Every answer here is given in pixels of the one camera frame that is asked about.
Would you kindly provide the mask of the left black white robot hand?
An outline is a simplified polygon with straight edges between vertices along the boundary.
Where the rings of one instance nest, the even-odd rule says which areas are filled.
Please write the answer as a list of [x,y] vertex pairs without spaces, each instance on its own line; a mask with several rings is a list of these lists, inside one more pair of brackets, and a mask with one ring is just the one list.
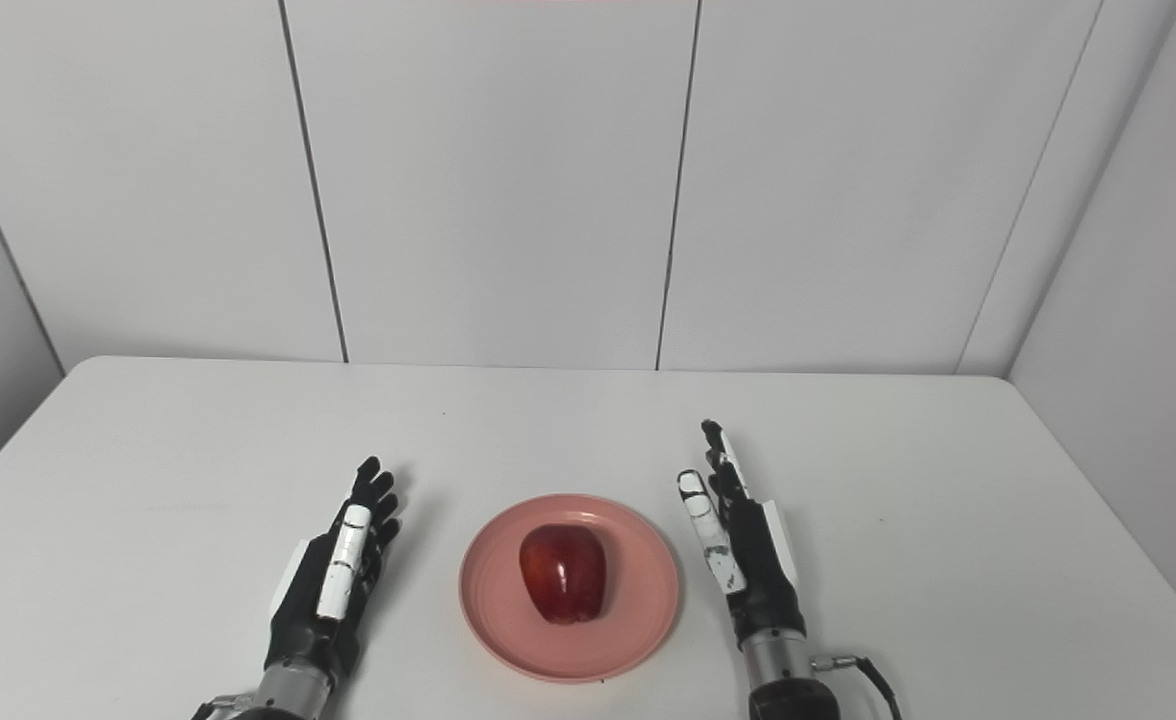
[[305,544],[270,619],[265,669],[306,661],[329,684],[350,678],[361,620],[401,529],[393,484],[390,469],[368,456],[329,529]]

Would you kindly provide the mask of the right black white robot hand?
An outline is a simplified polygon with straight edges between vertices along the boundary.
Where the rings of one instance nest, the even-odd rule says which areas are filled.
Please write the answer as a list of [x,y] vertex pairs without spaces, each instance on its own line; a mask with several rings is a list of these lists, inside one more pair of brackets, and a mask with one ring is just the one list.
[[710,473],[680,471],[679,496],[728,602],[736,644],[742,647],[762,632],[806,639],[797,569],[776,504],[751,496],[721,424],[704,419],[699,428]]

